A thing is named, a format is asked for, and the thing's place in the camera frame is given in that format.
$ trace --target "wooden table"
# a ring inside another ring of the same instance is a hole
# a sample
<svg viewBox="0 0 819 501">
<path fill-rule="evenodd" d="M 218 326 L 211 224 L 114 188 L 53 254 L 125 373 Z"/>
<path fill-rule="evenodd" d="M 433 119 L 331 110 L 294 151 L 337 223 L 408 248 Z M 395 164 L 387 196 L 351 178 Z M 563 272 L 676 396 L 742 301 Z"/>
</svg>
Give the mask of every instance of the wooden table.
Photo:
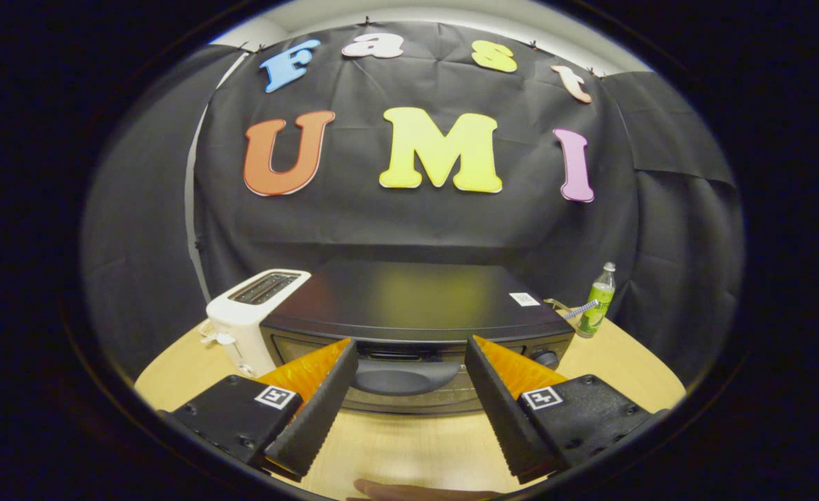
<svg viewBox="0 0 819 501">
<path fill-rule="evenodd" d="M 173 411 L 225 375 L 238 374 L 221 346 L 200 338 L 197 326 L 140 374 L 135 389 L 151 407 Z M 558 372 L 568 378 L 594 374 L 650 412 L 685 396 L 660 359 L 606 318 L 594 338 L 573 338 Z M 358 478 L 458 491 L 510 492 L 532 485 L 521 486 L 511 476 L 483 411 L 418 416 L 342 409 L 302 482 L 274 477 L 334 499 L 362 497 L 352 485 Z"/>
</svg>

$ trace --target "hand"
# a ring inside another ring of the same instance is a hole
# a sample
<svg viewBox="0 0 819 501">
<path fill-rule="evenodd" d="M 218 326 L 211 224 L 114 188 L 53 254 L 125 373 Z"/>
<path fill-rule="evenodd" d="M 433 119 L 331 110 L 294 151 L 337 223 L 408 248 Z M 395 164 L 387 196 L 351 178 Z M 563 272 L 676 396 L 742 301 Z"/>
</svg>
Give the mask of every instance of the hand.
<svg viewBox="0 0 819 501">
<path fill-rule="evenodd" d="M 445 488 L 426 488 L 415 485 L 387 485 L 367 479 L 356 479 L 354 487 L 371 501 L 482 501 L 495 498 L 499 492 L 449 491 Z M 345 501 L 369 501 L 365 498 L 347 498 Z"/>
</svg>

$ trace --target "yellow letter m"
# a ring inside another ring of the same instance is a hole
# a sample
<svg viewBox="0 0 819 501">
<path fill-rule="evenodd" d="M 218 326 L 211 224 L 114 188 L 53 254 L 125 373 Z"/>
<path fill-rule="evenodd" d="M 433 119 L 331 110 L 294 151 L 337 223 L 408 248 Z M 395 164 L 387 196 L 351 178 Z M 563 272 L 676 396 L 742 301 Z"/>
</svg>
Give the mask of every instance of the yellow letter m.
<svg viewBox="0 0 819 501">
<path fill-rule="evenodd" d="M 391 108 L 384 112 L 384 118 L 394 124 L 390 167 L 378 178 L 385 188 L 415 188 L 422 183 L 422 175 L 415 170 L 417 153 L 428 178 L 438 188 L 461 156 L 459 173 L 453 177 L 456 188 L 484 193 L 502 190 L 493 159 L 493 131 L 498 124 L 492 118 L 463 114 L 446 136 L 420 108 Z"/>
</svg>

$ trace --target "plastic bottle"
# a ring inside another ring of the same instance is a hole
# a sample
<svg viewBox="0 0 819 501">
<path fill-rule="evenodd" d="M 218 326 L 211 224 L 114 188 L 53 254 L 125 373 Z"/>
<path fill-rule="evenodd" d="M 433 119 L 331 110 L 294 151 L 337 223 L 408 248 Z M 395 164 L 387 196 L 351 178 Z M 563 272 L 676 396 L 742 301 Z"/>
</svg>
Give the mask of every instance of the plastic bottle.
<svg viewBox="0 0 819 501">
<path fill-rule="evenodd" d="M 613 272 L 616 270 L 613 263 L 605 263 L 604 272 L 591 285 L 588 301 L 598 299 L 598 305 L 582 314 L 582 319 L 579 321 L 578 334 L 580 336 L 591 338 L 601 326 L 601 320 L 604 320 L 607 308 L 610 308 L 610 301 L 613 301 L 613 292 L 617 289 L 617 282 L 613 279 Z"/>
</svg>

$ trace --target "foam letter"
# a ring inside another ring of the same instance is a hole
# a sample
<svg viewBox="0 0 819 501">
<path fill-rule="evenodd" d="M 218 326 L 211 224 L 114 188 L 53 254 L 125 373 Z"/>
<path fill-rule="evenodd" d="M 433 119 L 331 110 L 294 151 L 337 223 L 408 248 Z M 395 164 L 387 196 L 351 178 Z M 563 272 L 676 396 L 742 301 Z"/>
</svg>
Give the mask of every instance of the foam letter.
<svg viewBox="0 0 819 501">
<path fill-rule="evenodd" d="M 403 37 L 391 33 L 369 33 L 354 38 L 355 44 L 350 44 L 342 49 L 342 54 L 348 57 L 364 57 L 374 55 L 375 57 L 387 58 L 397 57 L 403 54 L 400 45 L 403 45 Z"/>
<path fill-rule="evenodd" d="M 260 67 L 267 69 L 267 74 L 270 76 L 267 92 L 273 92 L 307 73 L 306 67 L 297 67 L 297 65 L 310 63 L 313 54 L 308 49 L 317 47 L 319 44 L 320 41 L 316 38 L 308 40 L 303 44 L 295 45 L 295 47 L 284 51 L 284 53 L 276 54 L 260 64 Z"/>
<path fill-rule="evenodd" d="M 564 88 L 567 89 L 567 92 L 571 93 L 574 98 L 577 98 L 579 102 L 584 102 L 585 104 L 591 102 L 591 95 L 585 94 L 579 86 L 579 84 L 585 83 L 582 77 L 579 77 L 573 70 L 566 66 L 552 66 L 552 70 L 557 71 L 558 75 L 561 75 L 561 82 L 564 83 Z"/>
<path fill-rule="evenodd" d="M 594 191 L 588 185 L 588 168 L 585 167 L 585 145 L 588 142 L 583 136 L 572 130 L 556 128 L 554 131 L 564 150 L 564 185 L 561 194 L 574 202 L 591 202 Z"/>
<path fill-rule="evenodd" d="M 473 58 L 474 63 L 478 63 L 480 66 L 491 67 L 493 70 L 506 73 L 518 69 L 518 64 L 515 63 L 514 59 L 511 59 L 514 53 L 504 45 L 478 40 L 470 46 L 474 49 L 474 53 L 470 57 Z"/>
<path fill-rule="evenodd" d="M 417 153 L 428 178 L 437 187 L 447 181 L 461 156 L 459 173 L 453 177 L 456 188 L 484 193 L 502 190 L 493 158 L 493 131 L 498 124 L 492 118 L 463 114 L 447 136 L 419 108 L 391 108 L 384 112 L 384 118 L 394 124 L 390 167 L 378 178 L 385 188 L 415 188 L 422 183 L 422 175 L 415 171 Z"/>
<path fill-rule="evenodd" d="M 267 120 L 255 124 L 247 131 L 248 151 L 245 152 L 245 185 L 259 196 L 287 196 L 305 187 L 319 168 L 323 132 L 326 124 L 335 120 L 332 111 L 312 111 L 295 118 L 301 127 L 301 144 L 298 161 L 286 172 L 273 172 L 273 143 L 276 133 L 283 130 L 285 120 Z"/>
</svg>

